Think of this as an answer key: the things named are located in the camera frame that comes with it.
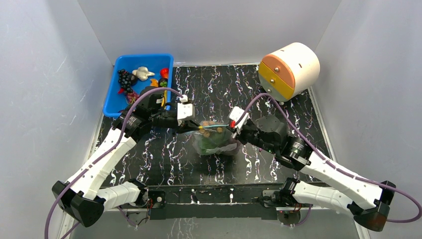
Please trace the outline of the brown longan fruit bunch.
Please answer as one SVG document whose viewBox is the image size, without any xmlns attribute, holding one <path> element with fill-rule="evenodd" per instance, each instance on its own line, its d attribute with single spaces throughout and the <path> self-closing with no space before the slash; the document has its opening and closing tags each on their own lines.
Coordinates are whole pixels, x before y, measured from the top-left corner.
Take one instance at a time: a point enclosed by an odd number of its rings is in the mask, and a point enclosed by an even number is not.
<svg viewBox="0 0 422 239">
<path fill-rule="evenodd" d="M 217 122 L 206 120 L 201 122 L 199 133 L 202 136 L 208 138 L 214 136 L 215 134 L 218 135 L 223 133 L 224 128 L 225 125 L 223 124 L 218 124 Z"/>
</svg>

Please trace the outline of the clear zip top bag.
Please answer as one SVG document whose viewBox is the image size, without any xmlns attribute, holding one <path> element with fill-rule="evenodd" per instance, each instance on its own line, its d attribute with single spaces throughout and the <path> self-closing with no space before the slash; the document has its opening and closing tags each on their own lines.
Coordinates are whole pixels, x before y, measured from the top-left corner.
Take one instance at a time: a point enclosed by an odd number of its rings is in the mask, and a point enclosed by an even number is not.
<svg viewBox="0 0 422 239">
<path fill-rule="evenodd" d="M 199 155 L 235 155 L 239 152 L 242 144 L 232 137 L 232 132 L 226 125 L 217 122 L 204 120 L 201 122 L 203 128 L 194 131 L 193 147 Z"/>
</svg>

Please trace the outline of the green toy lettuce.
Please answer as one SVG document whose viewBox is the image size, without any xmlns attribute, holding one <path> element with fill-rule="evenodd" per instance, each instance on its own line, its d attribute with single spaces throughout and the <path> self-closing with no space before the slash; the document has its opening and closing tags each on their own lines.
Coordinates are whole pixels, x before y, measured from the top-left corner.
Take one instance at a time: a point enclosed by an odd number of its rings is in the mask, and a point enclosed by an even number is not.
<svg viewBox="0 0 422 239">
<path fill-rule="evenodd" d="M 224 154 L 230 151 L 230 132 L 223 132 L 211 137 L 204 137 L 199 134 L 197 138 L 198 153 L 200 155 Z"/>
</svg>

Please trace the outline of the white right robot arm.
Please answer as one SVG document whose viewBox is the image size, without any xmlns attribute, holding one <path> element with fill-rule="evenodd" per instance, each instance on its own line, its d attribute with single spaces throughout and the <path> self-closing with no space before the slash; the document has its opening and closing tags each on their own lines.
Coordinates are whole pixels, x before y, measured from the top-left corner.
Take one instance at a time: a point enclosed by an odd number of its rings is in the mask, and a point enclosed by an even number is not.
<svg viewBox="0 0 422 239">
<path fill-rule="evenodd" d="M 286 124 L 275 116 L 262 117 L 261 123 L 255 125 L 249 115 L 241 118 L 241 114 L 229 115 L 233 138 L 259 147 L 273 154 L 281 165 L 316 177 L 330 186 L 318 187 L 288 179 L 284 188 L 273 196 L 273 203 L 319 205 L 351 216 L 369 230 L 383 230 L 394 197 L 394 183 L 383 181 L 382 185 L 388 186 L 385 189 L 359 181 L 358 175 L 311 149 L 301 138 L 288 136 Z"/>
</svg>

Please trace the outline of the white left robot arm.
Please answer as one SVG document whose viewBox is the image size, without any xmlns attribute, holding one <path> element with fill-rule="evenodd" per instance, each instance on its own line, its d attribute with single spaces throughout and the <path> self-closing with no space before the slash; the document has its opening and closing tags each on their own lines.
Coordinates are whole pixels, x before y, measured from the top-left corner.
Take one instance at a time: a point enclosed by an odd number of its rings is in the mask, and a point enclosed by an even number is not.
<svg viewBox="0 0 422 239">
<path fill-rule="evenodd" d="M 177 93 L 179 102 L 175 110 L 168 111 L 161 105 L 165 91 L 176 93 L 170 88 L 145 88 L 114 121 L 106 139 L 81 169 L 66 182 L 57 181 L 53 185 L 55 202 L 84 227 L 92 226 L 104 212 L 121 205 L 143 208 L 148 204 L 148 187 L 136 179 L 105 189 L 101 186 L 122 158 L 153 127 L 173 129 L 174 133 L 200 129 L 201 126 L 194 122 L 192 100 Z"/>
</svg>

